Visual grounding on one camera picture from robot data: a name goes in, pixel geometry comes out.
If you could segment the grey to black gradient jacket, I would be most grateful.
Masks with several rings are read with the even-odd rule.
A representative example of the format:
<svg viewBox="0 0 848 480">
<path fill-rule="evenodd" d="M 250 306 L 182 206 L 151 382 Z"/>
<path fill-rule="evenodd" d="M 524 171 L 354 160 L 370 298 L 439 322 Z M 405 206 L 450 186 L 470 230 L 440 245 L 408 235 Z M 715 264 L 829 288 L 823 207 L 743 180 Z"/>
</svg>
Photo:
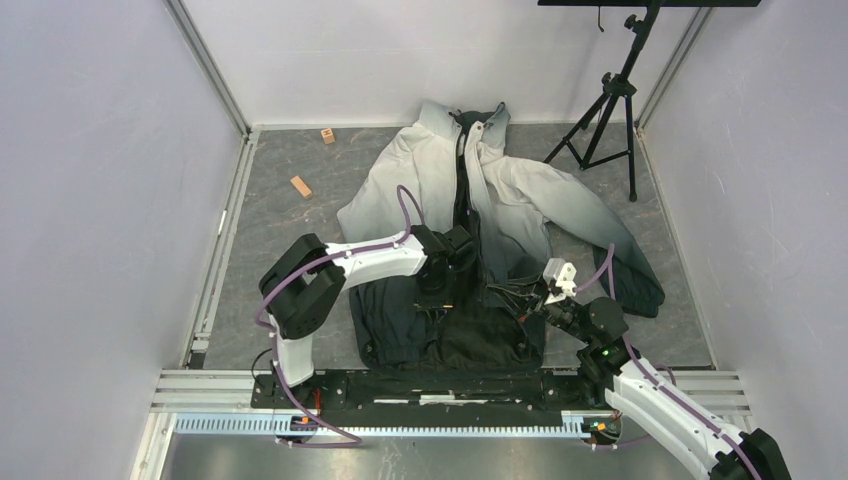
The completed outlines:
<svg viewBox="0 0 848 480">
<path fill-rule="evenodd" d="M 369 369 L 412 377 L 540 368 L 545 318 L 518 312 L 506 288 L 541 276 L 552 257 L 549 224 L 590 244 L 597 265 L 611 262 L 613 275 L 602 286 L 625 312 L 658 314 L 664 291 L 624 222 L 573 175 L 507 155 L 509 121 L 504 105 L 461 112 L 424 102 L 418 120 L 397 133 L 338 212 L 349 242 L 397 233 L 405 226 L 397 190 L 405 187 L 430 230 L 458 226 L 474 241 L 472 264 L 458 276 L 444 307 L 416 306 L 411 277 L 350 290 L 359 355 Z"/>
</svg>

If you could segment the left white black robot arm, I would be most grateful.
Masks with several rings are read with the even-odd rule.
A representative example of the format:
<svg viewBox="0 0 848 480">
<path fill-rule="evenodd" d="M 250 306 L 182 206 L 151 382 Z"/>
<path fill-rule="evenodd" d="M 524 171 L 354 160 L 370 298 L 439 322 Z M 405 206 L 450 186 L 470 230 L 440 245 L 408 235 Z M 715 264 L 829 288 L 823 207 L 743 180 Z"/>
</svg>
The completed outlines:
<svg viewBox="0 0 848 480">
<path fill-rule="evenodd" d="M 256 321 L 270 330 L 272 366 L 283 373 L 275 392 L 290 407 L 314 394 L 313 334 L 346 290 L 391 277 L 414 280 L 408 301 L 418 310 L 456 304 L 460 274 L 472 266 L 476 247 L 461 226 L 438 233 L 413 225 L 395 235 L 358 243 L 323 243 L 301 236 L 259 282 L 263 300 Z"/>
</svg>

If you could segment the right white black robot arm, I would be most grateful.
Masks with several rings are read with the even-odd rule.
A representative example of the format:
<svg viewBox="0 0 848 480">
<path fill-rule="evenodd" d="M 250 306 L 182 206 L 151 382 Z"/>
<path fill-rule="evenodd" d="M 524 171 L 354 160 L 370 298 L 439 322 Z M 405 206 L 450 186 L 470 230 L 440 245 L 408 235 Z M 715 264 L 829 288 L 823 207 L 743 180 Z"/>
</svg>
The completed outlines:
<svg viewBox="0 0 848 480">
<path fill-rule="evenodd" d="M 696 479 L 788 479 L 777 441 L 722 420 L 666 380 L 626 339 L 619 303 L 581 304 L 542 280 L 492 285 L 518 319 L 540 317 L 584 343 L 577 353 L 577 392 L 591 408 L 607 406 L 638 424 Z"/>
</svg>

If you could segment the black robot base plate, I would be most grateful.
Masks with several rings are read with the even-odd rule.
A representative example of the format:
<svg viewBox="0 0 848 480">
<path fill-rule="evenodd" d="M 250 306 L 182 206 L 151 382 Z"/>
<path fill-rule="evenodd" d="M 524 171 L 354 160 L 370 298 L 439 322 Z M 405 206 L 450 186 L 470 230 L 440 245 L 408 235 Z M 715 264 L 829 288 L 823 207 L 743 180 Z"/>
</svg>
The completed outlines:
<svg viewBox="0 0 848 480">
<path fill-rule="evenodd" d="M 325 370 L 291 389 L 337 427 L 553 427 L 564 411 L 607 411 L 599 390 L 572 371 L 481 378 L 395 379 Z"/>
</svg>

